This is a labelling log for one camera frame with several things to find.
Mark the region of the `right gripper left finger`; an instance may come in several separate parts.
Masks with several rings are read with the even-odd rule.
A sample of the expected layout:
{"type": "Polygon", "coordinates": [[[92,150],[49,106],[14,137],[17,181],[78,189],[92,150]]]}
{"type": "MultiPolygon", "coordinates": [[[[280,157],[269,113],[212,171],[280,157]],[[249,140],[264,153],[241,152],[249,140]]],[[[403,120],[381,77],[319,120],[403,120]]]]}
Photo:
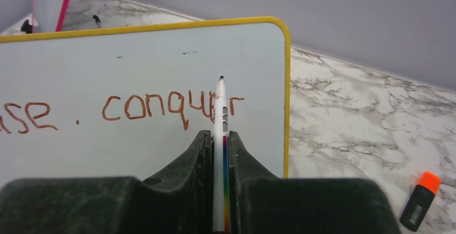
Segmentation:
{"type": "Polygon", "coordinates": [[[1,189],[1,233],[209,233],[211,133],[154,175],[23,178],[1,189]]]}

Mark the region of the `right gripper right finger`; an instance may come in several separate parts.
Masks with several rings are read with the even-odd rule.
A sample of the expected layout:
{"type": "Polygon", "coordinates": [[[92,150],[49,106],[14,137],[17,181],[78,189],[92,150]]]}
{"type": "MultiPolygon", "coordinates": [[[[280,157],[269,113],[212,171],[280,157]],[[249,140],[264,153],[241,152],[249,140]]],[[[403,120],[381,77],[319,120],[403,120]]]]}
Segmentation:
{"type": "Polygon", "coordinates": [[[233,233],[400,233],[385,193],[361,178],[279,178],[228,137],[233,233]]]}

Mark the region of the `white whiteboard marker pen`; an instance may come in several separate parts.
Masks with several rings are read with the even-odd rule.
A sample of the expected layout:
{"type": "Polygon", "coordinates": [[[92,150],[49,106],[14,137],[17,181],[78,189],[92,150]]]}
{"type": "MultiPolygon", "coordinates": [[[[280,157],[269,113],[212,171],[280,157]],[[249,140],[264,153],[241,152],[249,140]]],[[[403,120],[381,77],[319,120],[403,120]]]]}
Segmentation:
{"type": "Polygon", "coordinates": [[[216,85],[212,109],[213,126],[213,210],[212,232],[230,233],[230,202],[227,165],[227,107],[224,77],[216,85]]]}

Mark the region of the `yellow framed whiteboard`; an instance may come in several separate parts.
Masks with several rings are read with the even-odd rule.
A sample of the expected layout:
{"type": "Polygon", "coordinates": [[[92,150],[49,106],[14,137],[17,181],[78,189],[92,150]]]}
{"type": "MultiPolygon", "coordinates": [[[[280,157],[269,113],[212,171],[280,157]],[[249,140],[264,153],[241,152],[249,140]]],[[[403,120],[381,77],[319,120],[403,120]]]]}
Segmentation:
{"type": "Polygon", "coordinates": [[[1,184],[145,179],[212,127],[224,78],[229,129],[288,176],[290,33],[252,17],[1,37],[1,184]]]}

